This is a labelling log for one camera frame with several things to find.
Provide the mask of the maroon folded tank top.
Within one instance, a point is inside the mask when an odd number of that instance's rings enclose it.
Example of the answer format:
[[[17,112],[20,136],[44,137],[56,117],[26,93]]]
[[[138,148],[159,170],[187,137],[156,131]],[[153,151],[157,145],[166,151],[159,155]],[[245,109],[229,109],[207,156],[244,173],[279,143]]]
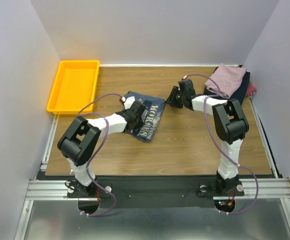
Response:
[[[251,82],[249,82],[245,97],[249,97],[254,95],[257,92],[257,89],[253,86]]]

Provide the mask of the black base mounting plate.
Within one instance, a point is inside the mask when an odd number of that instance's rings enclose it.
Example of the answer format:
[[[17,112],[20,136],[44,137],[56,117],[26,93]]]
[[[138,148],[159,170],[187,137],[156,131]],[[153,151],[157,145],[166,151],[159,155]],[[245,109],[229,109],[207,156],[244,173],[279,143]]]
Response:
[[[67,180],[67,196],[78,199],[81,209],[102,210],[128,208],[213,208],[216,198],[242,197],[241,181],[222,186],[214,175],[118,176],[99,175],[97,183],[85,187],[76,180]]]

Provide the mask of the blue-grey tank top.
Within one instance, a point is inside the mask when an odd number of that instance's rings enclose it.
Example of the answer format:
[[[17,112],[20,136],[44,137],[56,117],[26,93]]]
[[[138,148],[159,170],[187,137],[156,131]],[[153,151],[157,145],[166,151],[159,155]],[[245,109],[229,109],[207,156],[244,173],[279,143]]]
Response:
[[[127,102],[128,99],[132,99],[145,105],[145,111],[142,114],[143,126],[139,129],[129,130],[128,133],[145,143],[150,142],[157,131],[165,108],[165,100],[133,91],[129,91],[124,97]]]

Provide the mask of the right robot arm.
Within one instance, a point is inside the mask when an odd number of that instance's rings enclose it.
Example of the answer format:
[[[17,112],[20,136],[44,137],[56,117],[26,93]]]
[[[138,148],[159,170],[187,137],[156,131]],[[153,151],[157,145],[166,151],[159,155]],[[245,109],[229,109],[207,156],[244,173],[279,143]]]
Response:
[[[220,145],[220,165],[216,172],[215,191],[226,195],[239,184],[239,154],[249,123],[237,99],[221,100],[215,96],[196,94],[190,79],[182,79],[174,86],[166,100],[166,104],[175,107],[186,107],[192,111],[200,111],[205,115],[213,116],[215,130]]]

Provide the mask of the dark navy folded tank top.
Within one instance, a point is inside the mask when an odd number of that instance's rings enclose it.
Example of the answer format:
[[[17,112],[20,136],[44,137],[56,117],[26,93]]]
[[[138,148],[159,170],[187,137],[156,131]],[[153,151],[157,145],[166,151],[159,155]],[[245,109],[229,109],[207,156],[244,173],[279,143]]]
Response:
[[[250,72],[247,71],[244,77],[242,78],[242,83],[240,87],[233,93],[233,95],[229,99],[237,99],[240,102],[240,105],[242,105],[245,97],[249,96],[249,94],[247,94],[249,85],[250,85]],[[213,96],[216,94],[214,92],[207,90],[207,88],[205,87],[204,95]],[[214,96],[213,98],[219,100],[227,100],[226,98],[221,96]]]

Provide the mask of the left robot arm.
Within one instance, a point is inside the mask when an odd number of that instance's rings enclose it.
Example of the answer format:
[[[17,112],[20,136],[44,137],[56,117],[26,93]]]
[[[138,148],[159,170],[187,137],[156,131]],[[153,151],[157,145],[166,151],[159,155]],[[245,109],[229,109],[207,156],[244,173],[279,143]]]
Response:
[[[125,103],[124,109],[104,116],[96,112],[79,114],[57,143],[57,148],[70,164],[76,183],[69,185],[71,193],[94,197],[100,189],[91,161],[100,152],[109,135],[138,130],[144,124],[144,104]]]

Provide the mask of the yellow plastic tray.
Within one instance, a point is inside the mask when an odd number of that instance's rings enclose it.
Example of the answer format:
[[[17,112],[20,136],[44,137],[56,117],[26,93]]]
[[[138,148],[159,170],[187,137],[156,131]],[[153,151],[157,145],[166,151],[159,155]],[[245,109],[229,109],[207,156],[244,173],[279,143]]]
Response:
[[[76,115],[95,100],[100,62],[63,60],[58,66],[46,110],[54,115]]]

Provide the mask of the pink folded tank top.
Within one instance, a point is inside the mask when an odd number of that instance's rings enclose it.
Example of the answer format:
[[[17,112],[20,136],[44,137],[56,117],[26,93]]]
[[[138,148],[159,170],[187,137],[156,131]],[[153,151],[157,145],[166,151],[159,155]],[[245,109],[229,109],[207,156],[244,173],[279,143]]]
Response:
[[[212,93],[217,93],[220,90],[219,96],[229,99],[241,86],[243,77],[247,72],[243,67],[231,67],[225,64],[220,64],[210,78],[205,82],[205,87]]]

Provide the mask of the aluminium frame rail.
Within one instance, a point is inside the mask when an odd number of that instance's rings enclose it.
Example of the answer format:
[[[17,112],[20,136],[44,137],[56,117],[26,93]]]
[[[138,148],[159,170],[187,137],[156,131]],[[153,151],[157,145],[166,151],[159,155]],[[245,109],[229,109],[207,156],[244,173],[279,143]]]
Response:
[[[62,201],[67,199],[64,180],[31,180],[28,183],[25,200]]]

